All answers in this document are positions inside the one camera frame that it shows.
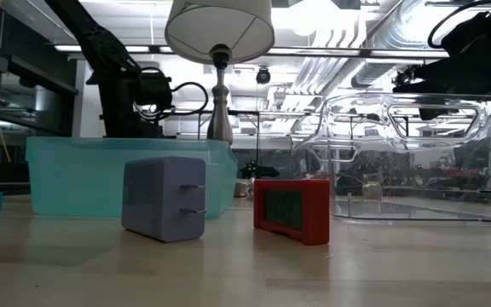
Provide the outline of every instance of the lamp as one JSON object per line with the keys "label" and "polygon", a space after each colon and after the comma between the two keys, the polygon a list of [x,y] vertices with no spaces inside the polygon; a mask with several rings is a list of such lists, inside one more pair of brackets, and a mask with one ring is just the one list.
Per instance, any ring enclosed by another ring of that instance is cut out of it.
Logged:
{"label": "lamp", "polygon": [[217,69],[208,139],[232,144],[224,71],[274,46],[270,0],[174,0],[165,39],[179,56]]}

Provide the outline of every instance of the metal prong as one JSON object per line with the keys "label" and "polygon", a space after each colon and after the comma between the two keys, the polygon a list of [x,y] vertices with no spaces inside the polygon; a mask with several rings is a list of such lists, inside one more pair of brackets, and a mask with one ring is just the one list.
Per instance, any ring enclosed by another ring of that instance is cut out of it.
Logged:
{"label": "metal prong", "polygon": [[193,213],[193,214],[205,214],[206,213],[206,210],[193,210],[193,209],[185,209],[185,208],[181,208],[181,209],[179,209],[179,211],[181,211],[183,213]]}
{"label": "metal prong", "polygon": [[181,188],[189,189],[189,188],[207,188],[206,185],[182,185]]}

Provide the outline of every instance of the camera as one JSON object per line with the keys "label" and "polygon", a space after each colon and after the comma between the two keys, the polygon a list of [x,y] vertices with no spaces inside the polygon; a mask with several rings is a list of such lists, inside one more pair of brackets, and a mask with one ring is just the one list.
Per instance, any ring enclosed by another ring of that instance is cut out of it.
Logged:
{"label": "camera", "polygon": [[260,85],[268,84],[270,82],[270,72],[267,67],[259,68],[257,73],[257,83]]}

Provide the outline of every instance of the table surface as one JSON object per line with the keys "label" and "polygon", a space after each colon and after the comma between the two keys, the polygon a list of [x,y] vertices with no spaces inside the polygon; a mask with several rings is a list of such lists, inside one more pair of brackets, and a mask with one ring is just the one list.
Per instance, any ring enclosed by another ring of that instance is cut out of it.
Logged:
{"label": "table surface", "polygon": [[331,242],[253,229],[251,202],[164,244],[114,218],[0,211],[0,306],[491,306],[491,224],[350,223]]}

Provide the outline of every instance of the display screen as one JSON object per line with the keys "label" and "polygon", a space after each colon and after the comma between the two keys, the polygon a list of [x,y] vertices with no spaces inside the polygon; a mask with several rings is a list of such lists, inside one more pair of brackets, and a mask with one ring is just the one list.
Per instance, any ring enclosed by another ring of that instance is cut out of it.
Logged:
{"label": "display screen", "polygon": [[303,231],[303,192],[265,191],[264,220],[289,229]]}

